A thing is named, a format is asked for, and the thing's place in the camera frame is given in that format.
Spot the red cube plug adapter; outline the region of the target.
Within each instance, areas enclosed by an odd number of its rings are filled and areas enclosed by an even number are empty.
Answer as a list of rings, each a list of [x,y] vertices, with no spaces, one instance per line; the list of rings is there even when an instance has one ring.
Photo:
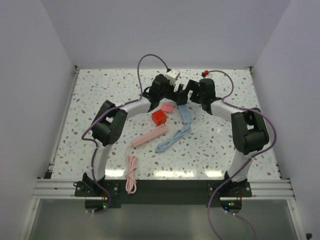
[[[164,125],[167,121],[167,115],[162,109],[159,109],[151,114],[152,121],[154,124],[159,127]]]

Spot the black cube plug adapter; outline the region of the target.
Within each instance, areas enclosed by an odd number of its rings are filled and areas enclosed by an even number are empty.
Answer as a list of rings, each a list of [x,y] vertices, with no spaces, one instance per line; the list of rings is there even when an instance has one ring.
[[[181,90],[178,95],[177,95],[177,101],[176,101],[176,104],[178,106],[181,106],[181,105],[186,105],[188,102],[188,91],[186,90]]]

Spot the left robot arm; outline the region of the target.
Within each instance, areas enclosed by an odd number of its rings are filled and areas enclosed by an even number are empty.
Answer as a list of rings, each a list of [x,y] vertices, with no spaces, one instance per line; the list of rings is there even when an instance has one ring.
[[[121,137],[129,118],[149,113],[159,106],[162,99],[171,100],[179,106],[187,103],[188,89],[183,89],[180,84],[175,90],[176,80],[176,77],[170,77],[168,73],[159,74],[151,86],[140,90],[138,99],[120,105],[108,100],[102,104],[92,124],[81,136],[83,141],[95,144],[89,169],[82,177],[86,192],[92,196],[108,193],[104,184],[107,157],[112,145]]]

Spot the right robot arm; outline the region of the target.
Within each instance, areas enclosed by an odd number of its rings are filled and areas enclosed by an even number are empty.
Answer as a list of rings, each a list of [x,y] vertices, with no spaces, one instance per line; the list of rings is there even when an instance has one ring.
[[[252,158],[270,141],[264,118],[259,108],[241,109],[217,97],[215,83],[210,78],[203,78],[199,82],[189,80],[185,93],[189,92],[189,100],[200,104],[203,111],[231,123],[235,154],[219,190],[233,197],[248,181]]]

